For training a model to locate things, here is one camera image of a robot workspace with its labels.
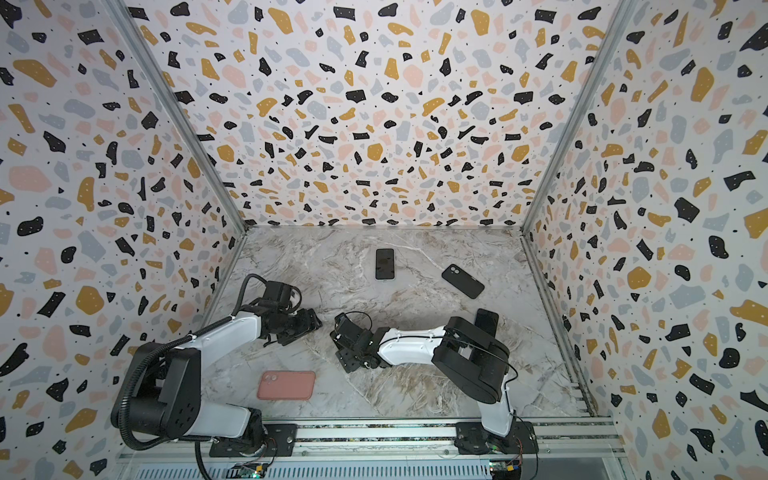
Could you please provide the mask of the pink phone case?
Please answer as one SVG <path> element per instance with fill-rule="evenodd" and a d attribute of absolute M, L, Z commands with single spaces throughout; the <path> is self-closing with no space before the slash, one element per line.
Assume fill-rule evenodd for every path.
<path fill-rule="evenodd" d="M 306 401 L 314 391 L 316 374 L 312 371 L 265 371 L 257 398 L 265 401 Z"/>

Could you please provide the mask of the purple edged phone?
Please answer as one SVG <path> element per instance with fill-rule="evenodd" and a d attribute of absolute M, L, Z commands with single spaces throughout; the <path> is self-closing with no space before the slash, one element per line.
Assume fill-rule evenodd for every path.
<path fill-rule="evenodd" d="M 375 252 L 375 279 L 393 280 L 395 278 L 395 251 L 381 248 Z"/>

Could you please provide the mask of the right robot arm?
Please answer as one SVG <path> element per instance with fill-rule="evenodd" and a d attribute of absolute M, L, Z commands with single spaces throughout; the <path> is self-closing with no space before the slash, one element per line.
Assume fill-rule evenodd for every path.
<path fill-rule="evenodd" d="M 410 364 L 436 367 L 478 403 L 483 429 L 504 438 L 515 418 L 508 387 L 517 371 L 509 363 L 509 349 L 496 338 L 499 320 L 497 313 L 479 309 L 472 322 L 454 316 L 446 325 L 428 330 L 373 331 L 342 313 L 335 318 L 330 338 L 347 373 Z"/>

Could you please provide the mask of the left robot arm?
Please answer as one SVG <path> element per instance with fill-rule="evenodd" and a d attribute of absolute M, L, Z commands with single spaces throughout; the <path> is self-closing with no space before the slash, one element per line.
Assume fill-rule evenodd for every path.
<path fill-rule="evenodd" d="M 286 346 L 320 329 L 322 322 L 302 307 L 297 287 L 254 278 L 264 287 L 261 296 L 245 301 L 247 288 L 242 286 L 228 316 L 179 339 L 148 342 L 136 350 L 110 417 L 127 447 L 144 451 L 175 440 L 216 439 L 251 454 L 267 446 L 261 412 L 203 400 L 202 374 L 243 345 L 262 340 Z"/>

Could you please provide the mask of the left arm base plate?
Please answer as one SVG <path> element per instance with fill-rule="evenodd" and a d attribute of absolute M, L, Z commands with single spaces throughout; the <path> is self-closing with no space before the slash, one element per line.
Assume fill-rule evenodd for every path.
<path fill-rule="evenodd" d="M 290 457 L 297 439 L 298 425 L 268 423 L 248 427 L 240 438 L 220 438 L 209 450 L 212 458 L 257 459 Z"/>

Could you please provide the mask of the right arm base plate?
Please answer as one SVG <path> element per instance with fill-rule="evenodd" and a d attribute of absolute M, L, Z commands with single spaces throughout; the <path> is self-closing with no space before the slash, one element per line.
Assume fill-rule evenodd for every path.
<path fill-rule="evenodd" d="M 454 446 L 462 455 L 539 453 L 532 423 L 520 419 L 512 422 L 506 436 L 489 433 L 480 422 L 459 422 L 455 425 L 455 433 Z"/>

